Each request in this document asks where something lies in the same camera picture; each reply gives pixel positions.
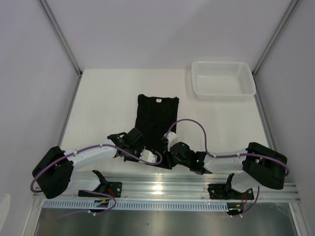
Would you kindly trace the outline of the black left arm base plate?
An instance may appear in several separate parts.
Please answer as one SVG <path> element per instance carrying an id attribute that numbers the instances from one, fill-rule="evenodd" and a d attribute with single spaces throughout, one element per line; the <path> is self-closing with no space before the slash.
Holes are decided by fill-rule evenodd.
<path id="1" fill-rule="evenodd" d="M 110 195 L 114 198 L 120 198 L 121 193 L 122 193 L 122 187 L 123 183 L 122 182 L 107 182 L 106 184 L 100 183 L 93 192 L 96 192 L 97 194 L 94 193 L 88 193 L 84 190 L 79 190 L 78 191 L 78 196 L 79 197 L 103 197 L 102 194 L 107 194 Z"/>

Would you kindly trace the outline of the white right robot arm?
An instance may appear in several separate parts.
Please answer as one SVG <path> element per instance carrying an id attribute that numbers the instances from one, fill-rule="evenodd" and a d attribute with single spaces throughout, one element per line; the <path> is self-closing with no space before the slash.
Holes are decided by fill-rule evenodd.
<path id="1" fill-rule="evenodd" d="M 286 156 L 255 142 L 249 143 L 246 149 L 226 154 L 193 151 L 187 144 L 178 142 L 166 154 L 177 165 L 198 175 L 227 174 L 224 191 L 233 199 L 253 187 L 282 190 L 289 174 Z"/>

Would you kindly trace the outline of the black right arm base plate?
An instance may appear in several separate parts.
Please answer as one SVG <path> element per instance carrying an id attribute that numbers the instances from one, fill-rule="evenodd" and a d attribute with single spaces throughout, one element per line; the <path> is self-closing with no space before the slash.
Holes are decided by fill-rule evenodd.
<path id="1" fill-rule="evenodd" d="M 209 184 L 208 192 L 211 200 L 253 200 L 253 190 L 249 189 L 243 193 L 226 188 L 225 184 Z"/>

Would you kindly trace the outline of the black t-shirt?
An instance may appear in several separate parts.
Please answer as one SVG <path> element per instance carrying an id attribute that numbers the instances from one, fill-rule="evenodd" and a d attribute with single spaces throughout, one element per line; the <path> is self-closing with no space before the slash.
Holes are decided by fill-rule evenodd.
<path id="1" fill-rule="evenodd" d="M 145 149 L 157 151 L 162 155 L 160 168 L 171 170 L 176 164 L 165 152 L 166 143 L 164 135 L 170 129 L 176 132 L 176 126 L 171 126 L 177 121 L 179 98 L 148 97 L 138 95 L 137 117 L 135 128 L 145 137 Z"/>

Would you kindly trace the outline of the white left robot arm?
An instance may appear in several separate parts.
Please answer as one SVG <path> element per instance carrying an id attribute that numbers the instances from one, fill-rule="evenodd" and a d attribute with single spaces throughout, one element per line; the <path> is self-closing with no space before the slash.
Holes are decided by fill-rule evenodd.
<path id="1" fill-rule="evenodd" d="M 50 148 L 32 171 L 31 192 L 53 199 L 77 191 L 80 197 L 113 195 L 111 185 L 98 170 L 83 174 L 79 170 L 93 163 L 118 156 L 139 160 L 145 137 L 136 128 L 128 133 L 109 135 L 105 140 L 81 149 Z"/>

